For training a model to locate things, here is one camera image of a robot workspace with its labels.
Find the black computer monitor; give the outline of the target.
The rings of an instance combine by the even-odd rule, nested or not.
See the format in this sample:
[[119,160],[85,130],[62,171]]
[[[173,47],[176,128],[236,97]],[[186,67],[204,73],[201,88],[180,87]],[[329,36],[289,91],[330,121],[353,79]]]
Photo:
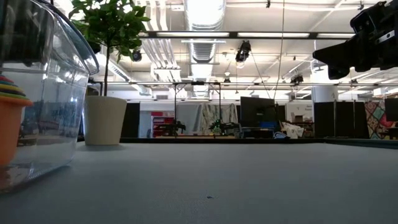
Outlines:
[[243,127],[260,127],[262,123],[277,121],[272,99],[242,96],[240,103],[240,123]]

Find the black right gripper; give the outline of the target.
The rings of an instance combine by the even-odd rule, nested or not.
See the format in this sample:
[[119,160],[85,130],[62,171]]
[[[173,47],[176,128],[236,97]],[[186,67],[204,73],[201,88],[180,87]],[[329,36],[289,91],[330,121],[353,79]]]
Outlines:
[[339,80],[354,67],[358,72],[371,68],[388,70],[398,67],[398,0],[383,3],[377,17],[377,29],[372,33],[360,32],[353,37],[353,46],[342,43],[318,49],[312,57],[329,66],[328,78]]

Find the red storage shelf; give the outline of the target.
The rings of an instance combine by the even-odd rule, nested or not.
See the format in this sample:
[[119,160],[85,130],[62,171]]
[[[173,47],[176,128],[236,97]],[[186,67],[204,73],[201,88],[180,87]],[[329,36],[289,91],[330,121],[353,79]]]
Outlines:
[[151,133],[152,138],[166,136],[169,131],[165,127],[166,124],[172,124],[174,121],[173,111],[153,111],[151,115]]

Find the wooden table with black frame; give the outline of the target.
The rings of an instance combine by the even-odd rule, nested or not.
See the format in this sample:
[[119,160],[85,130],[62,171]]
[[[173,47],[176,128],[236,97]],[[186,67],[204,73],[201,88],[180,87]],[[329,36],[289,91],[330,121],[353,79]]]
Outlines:
[[236,138],[212,138],[204,136],[180,136],[179,138],[145,139],[145,138],[121,138],[120,143],[132,144],[336,144],[344,146],[376,147],[383,149],[398,150],[398,140],[375,140],[375,139],[341,139],[341,138],[310,138],[310,139],[236,139]]

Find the black screen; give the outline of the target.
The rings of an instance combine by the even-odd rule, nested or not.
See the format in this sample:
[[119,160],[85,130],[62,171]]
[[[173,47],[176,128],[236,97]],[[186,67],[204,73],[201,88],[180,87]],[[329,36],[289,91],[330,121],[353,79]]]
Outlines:
[[384,102],[386,120],[398,122],[398,98],[386,98]]

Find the white plant pot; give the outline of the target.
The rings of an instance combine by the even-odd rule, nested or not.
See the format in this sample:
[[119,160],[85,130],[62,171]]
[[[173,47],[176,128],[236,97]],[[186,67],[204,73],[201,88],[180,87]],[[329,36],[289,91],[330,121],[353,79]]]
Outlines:
[[127,101],[110,96],[87,96],[83,108],[83,132],[88,146],[118,145]]

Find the black metal frame stand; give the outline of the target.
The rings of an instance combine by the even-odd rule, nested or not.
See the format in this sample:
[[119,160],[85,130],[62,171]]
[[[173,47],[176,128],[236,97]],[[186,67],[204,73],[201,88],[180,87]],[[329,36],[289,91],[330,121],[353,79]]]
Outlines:
[[97,82],[97,81],[94,81],[94,80],[88,80],[88,86],[90,86],[91,88],[95,89],[98,92],[99,96],[103,95],[103,87],[104,87],[103,82]]
[[174,121],[177,122],[177,93],[184,89],[187,85],[191,86],[218,86],[218,90],[215,90],[218,95],[218,105],[219,105],[219,120],[222,120],[221,114],[221,83],[220,82],[203,82],[203,81],[192,81],[192,82],[172,82],[174,87]]

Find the narrow black partition panel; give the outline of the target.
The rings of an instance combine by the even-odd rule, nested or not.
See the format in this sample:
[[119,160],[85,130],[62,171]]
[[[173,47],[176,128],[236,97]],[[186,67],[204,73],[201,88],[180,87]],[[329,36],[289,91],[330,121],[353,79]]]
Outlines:
[[121,138],[139,137],[140,103],[128,103],[124,115]]

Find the green leafy plant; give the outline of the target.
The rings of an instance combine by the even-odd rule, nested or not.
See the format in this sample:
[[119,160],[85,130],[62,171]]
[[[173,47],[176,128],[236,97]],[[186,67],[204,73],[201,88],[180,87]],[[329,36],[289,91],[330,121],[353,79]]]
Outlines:
[[71,0],[68,18],[95,46],[106,48],[103,95],[108,93],[108,73],[111,54],[116,52],[117,62],[122,57],[134,58],[142,45],[139,34],[147,31],[144,23],[146,7],[135,0]]

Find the silver ceiling air duct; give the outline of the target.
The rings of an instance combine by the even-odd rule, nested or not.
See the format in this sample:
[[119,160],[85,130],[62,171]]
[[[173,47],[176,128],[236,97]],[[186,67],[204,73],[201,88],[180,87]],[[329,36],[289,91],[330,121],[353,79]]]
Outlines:
[[[220,31],[226,10],[226,0],[184,0],[187,30],[212,32]],[[216,44],[192,43],[190,55],[196,63],[213,60]]]

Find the orange measuring cup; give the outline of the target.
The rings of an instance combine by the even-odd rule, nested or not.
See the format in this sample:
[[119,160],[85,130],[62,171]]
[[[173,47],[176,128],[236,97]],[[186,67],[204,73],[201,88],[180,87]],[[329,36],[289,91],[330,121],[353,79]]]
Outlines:
[[32,102],[0,96],[0,166],[8,165],[16,154],[22,109],[26,106],[32,106]]

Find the long ceiling light fixture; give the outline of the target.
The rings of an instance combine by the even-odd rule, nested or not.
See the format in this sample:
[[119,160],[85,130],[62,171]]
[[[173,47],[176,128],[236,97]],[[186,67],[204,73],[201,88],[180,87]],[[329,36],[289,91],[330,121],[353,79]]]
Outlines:
[[237,32],[237,31],[147,31],[140,35],[148,39],[287,39],[287,40],[346,40],[352,33],[337,32]]

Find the green measuring cup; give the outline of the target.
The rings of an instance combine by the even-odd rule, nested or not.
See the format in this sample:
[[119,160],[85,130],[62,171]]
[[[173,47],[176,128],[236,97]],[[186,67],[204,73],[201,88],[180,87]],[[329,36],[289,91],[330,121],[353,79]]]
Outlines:
[[16,94],[11,94],[11,93],[3,93],[3,92],[0,92],[0,97],[8,97],[8,98],[17,98],[17,99],[22,99],[22,100],[30,100],[26,96],[16,95]]

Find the patterned patchwork quilt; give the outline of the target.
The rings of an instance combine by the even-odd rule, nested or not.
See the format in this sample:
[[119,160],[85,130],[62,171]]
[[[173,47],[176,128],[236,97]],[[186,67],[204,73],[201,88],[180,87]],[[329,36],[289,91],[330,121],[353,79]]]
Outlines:
[[396,121],[387,121],[384,100],[367,101],[364,104],[370,139],[393,139],[388,135],[389,128],[394,128]]

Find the white cloth bag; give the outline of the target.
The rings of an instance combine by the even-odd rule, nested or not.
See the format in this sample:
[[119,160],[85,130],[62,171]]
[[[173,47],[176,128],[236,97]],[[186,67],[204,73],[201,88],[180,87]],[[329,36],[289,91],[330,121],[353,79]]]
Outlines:
[[298,139],[303,136],[304,128],[294,124],[281,122],[280,131],[275,132],[274,139]]

